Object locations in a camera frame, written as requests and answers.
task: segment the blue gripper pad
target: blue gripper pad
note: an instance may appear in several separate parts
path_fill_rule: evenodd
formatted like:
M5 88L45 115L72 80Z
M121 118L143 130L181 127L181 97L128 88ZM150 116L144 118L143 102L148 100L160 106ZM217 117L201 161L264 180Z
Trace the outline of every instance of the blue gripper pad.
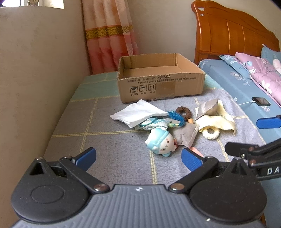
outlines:
M199 168L205 158L199 156L188 148L182 150L182 163L192 172Z
M259 129L280 128L281 119L278 117L262 118L257 120L257 127Z
M96 150L93 147L90 147L74 157L72 162L77 165L79 168L87 171L92 164L95 163L97 158Z

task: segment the blue tassel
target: blue tassel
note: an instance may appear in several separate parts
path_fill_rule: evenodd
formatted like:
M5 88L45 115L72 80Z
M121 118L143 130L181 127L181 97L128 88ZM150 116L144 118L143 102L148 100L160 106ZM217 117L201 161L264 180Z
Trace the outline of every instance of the blue tassel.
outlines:
M178 125L179 127L185 125L185 119L180 114L176 113L175 111L168 112L168 114L171 119L180 121Z

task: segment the gray pouch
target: gray pouch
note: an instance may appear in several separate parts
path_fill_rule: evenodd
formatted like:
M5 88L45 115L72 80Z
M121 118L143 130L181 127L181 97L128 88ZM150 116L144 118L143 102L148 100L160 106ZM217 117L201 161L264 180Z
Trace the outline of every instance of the gray pouch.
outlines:
M183 127L169 128L171 135L177 140L178 145L190 148L198 133L199 124L186 123Z
M217 103L218 103L219 99L213 99L210 101L207 101L205 103L202 103L201 105L199 105L198 107L198 113L196 115L196 119L199 119L200 117L204 116L204 115L209 115L212 116L216 113L217 110Z

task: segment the cardboard box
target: cardboard box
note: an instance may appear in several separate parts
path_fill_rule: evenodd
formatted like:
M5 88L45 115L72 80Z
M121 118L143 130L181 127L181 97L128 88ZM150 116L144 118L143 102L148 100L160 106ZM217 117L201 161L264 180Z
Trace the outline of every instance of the cardboard box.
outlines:
M117 84L123 103L201 94L205 73L181 54L120 58Z

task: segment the beige wall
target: beige wall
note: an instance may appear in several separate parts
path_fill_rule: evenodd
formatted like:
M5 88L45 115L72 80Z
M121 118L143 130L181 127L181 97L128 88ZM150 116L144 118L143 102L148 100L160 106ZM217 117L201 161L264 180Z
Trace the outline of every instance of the beige wall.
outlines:
M39 6L48 6L48 7L64 9L64 1L63 0L41 0L41 1L39 1Z
M80 1L0 8L0 228L15 222L11 192L89 74Z
M275 30L281 41L281 10L272 1L215 1L254 16L267 29ZM128 0L140 53L178 52L193 61L196 18L191 10L192 2L193 0Z

